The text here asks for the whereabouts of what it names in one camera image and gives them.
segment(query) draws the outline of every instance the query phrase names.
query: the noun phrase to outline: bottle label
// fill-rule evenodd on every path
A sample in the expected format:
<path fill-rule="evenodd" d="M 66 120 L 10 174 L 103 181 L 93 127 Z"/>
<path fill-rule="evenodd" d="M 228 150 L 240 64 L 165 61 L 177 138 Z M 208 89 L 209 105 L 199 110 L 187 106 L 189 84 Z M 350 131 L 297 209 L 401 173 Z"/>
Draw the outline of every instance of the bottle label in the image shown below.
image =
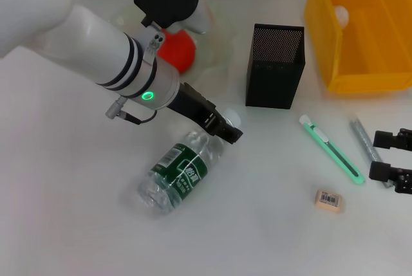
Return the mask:
<path fill-rule="evenodd" d="M 178 143 L 152 171 L 163 176 L 166 182 L 176 189 L 181 199 L 184 199 L 206 176 L 207 167 L 199 155 L 186 145 Z"/>

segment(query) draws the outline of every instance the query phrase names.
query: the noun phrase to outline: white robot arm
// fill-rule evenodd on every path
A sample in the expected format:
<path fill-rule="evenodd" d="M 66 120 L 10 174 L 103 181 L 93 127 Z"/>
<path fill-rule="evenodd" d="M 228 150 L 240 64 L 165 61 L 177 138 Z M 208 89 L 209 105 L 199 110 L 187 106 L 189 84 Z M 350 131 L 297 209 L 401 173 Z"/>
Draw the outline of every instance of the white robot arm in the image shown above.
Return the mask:
<path fill-rule="evenodd" d="M 150 109 L 170 109 L 194 120 L 209 134 L 234 143 L 242 132 L 226 123 L 215 106 L 187 84 L 173 66 L 156 56 L 165 37 L 160 28 L 209 27 L 201 0 L 135 0 L 145 13 L 145 29 L 134 38 L 73 0 L 0 0 L 0 57 L 24 45 L 46 59 L 116 91 L 120 98 L 106 115 L 139 124 L 121 111 L 127 99 Z"/>

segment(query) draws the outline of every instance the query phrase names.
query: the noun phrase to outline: barcode sticker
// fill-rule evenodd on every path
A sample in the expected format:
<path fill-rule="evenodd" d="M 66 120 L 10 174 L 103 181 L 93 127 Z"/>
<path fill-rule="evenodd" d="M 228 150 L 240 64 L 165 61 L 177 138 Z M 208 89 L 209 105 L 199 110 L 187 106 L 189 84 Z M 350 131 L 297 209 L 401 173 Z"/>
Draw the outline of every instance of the barcode sticker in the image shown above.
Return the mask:
<path fill-rule="evenodd" d="M 181 150 L 179 149 L 171 149 L 159 162 L 158 165 L 161 165 L 165 168 L 167 168 L 168 166 L 170 166 L 170 164 L 172 164 L 172 162 L 179 157 L 179 155 L 182 153 Z"/>
<path fill-rule="evenodd" d="M 319 202 L 337 207 L 339 203 L 339 197 L 327 192 L 322 192 L 321 197 L 319 198 Z"/>

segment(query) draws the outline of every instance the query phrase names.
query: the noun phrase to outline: yellow plastic bin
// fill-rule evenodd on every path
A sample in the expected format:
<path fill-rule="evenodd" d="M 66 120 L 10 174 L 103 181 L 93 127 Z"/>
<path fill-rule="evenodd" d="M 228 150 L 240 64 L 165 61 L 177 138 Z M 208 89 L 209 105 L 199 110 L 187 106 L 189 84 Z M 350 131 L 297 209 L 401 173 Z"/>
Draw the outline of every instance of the yellow plastic bin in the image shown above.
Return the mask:
<path fill-rule="evenodd" d="M 345 29 L 334 6 L 349 11 Z M 365 93 L 412 86 L 412 0 L 308 0 L 305 18 L 330 91 Z"/>

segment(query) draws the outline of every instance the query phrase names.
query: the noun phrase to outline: green utility knife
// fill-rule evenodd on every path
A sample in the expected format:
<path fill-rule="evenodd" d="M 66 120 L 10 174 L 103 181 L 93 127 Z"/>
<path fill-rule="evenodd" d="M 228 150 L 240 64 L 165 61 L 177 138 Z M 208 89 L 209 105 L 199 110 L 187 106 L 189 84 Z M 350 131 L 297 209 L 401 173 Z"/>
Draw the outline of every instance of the green utility knife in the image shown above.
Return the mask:
<path fill-rule="evenodd" d="M 307 115 L 303 115 L 299 119 L 303 127 L 310 133 L 312 138 L 319 143 L 320 146 L 332 157 L 333 160 L 342 168 L 347 175 L 356 184 L 362 184 L 365 182 L 363 175 L 359 170 L 353 165 L 352 162 L 347 159 L 347 157 L 338 149 L 338 147 L 333 144 L 331 140 L 320 130 L 320 128 L 311 122 Z"/>

